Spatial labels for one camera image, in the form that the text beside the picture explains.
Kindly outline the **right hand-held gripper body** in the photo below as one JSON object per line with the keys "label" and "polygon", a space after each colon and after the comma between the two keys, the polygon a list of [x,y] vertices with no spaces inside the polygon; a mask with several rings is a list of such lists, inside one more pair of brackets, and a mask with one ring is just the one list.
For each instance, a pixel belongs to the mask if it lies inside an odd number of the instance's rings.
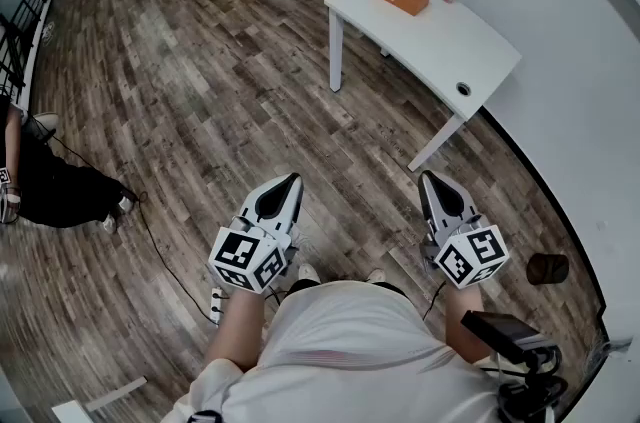
{"label": "right hand-held gripper body", "polygon": [[440,242],[427,238],[426,263],[441,269],[457,289],[483,282],[508,260],[509,251],[497,225],[484,215],[474,215]]}

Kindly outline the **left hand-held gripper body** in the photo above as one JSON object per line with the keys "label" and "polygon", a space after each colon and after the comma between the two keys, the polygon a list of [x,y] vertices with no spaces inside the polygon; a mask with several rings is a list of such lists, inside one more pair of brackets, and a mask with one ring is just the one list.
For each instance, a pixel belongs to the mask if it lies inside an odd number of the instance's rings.
{"label": "left hand-held gripper body", "polygon": [[286,275],[296,252],[288,233],[234,216],[220,228],[208,264],[227,285],[262,294]]}

